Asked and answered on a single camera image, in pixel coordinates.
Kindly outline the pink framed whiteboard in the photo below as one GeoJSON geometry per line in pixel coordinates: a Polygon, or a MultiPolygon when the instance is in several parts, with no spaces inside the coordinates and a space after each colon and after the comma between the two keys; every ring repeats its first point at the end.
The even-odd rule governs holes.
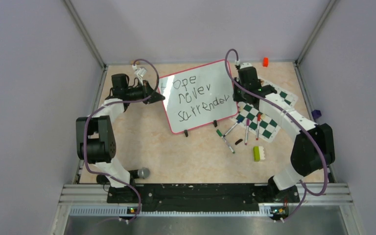
{"type": "Polygon", "coordinates": [[[160,78],[159,93],[173,134],[195,129],[238,113],[230,63],[219,61],[160,78]]]}

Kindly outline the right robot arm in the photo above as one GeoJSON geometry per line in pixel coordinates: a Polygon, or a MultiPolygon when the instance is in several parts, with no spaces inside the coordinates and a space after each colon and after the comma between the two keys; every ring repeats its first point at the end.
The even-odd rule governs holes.
{"type": "Polygon", "coordinates": [[[261,84],[251,63],[237,62],[234,100],[252,106],[270,117],[294,141],[290,163],[268,181],[268,197],[280,202],[287,189],[305,176],[335,161],[332,128],[317,124],[292,108],[273,86],[261,84]]]}

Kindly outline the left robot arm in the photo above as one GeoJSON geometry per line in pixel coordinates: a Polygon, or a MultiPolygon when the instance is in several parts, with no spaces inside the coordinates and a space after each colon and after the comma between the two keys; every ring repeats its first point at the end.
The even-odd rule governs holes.
{"type": "Polygon", "coordinates": [[[79,159],[89,173],[102,176],[125,202],[137,197],[136,187],[131,185],[133,178],[146,178],[149,170],[126,170],[118,159],[118,148],[112,123],[127,110],[131,103],[156,103],[165,97],[155,91],[148,81],[137,78],[129,84],[128,75],[112,75],[112,87],[100,108],[87,117],[76,120],[76,147],[79,159]]]}

